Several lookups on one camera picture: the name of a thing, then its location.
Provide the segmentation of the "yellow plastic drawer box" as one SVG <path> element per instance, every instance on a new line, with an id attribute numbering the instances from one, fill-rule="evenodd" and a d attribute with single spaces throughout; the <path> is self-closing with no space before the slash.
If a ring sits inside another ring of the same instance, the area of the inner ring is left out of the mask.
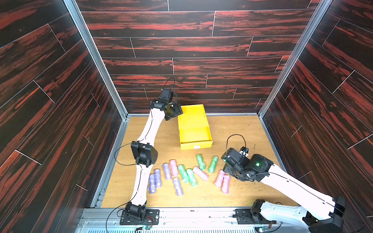
<path id="1" fill-rule="evenodd" d="M 181 150 L 212 147 L 213 140 L 203 104 L 181 106 L 178 130 Z"/>

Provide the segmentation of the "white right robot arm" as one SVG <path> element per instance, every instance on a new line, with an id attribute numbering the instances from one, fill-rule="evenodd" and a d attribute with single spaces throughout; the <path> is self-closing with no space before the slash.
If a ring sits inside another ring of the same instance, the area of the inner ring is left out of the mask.
<path id="1" fill-rule="evenodd" d="M 256 200 L 249 214 L 237 214 L 239 223 L 282 222 L 303 227 L 311 233 L 341 233 L 345 213 L 345 198 L 333 198 L 295 179 L 271 160 L 260 154 L 247 157 L 248 148 L 229 148 L 222 155 L 223 171 L 242 182 L 257 181 L 268 185 L 297 203 L 297 206 L 273 204 Z"/>

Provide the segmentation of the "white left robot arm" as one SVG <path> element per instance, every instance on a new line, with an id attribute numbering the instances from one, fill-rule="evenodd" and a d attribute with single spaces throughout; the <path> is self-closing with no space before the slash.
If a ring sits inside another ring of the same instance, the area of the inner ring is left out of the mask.
<path id="1" fill-rule="evenodd" d="M 159 97 L 151 101 L 149 117 L 143 132 L 137 141 L 131 143 L 136 163 L 136 179 L 133 194 L 124 209 L 130 220 L 143 222 L 146 219 L 146 191 L 152 167 L 158 158 L 154 142 L 160 124 L 163 120 L 170 120 L 182 113 L 181 106 L 173 103 L 172 97 Z"/>

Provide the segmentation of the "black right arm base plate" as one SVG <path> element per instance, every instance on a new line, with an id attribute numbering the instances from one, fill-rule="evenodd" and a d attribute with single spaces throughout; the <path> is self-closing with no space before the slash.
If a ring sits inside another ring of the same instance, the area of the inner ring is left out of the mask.
<path id="1" fill-rule="evenodd" d="M 256 209 L 235 209 L 235 213 L 232 217 L 237 220 L 239 225 L 262 223 L 260 211 Z"/>

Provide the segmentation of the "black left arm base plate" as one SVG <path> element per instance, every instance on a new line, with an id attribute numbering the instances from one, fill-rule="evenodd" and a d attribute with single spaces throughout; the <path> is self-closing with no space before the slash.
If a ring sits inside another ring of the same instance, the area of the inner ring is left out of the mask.
<path id="1" fill-rule="evenodd" d="M 140 213 L 140 215 L 131 215 L 126 210 L 123 210 L 119 224 L 121 226 L 130 225 L 158 225 L 160 218 L 159 209 L 145 209 L 145 212 Z"/>

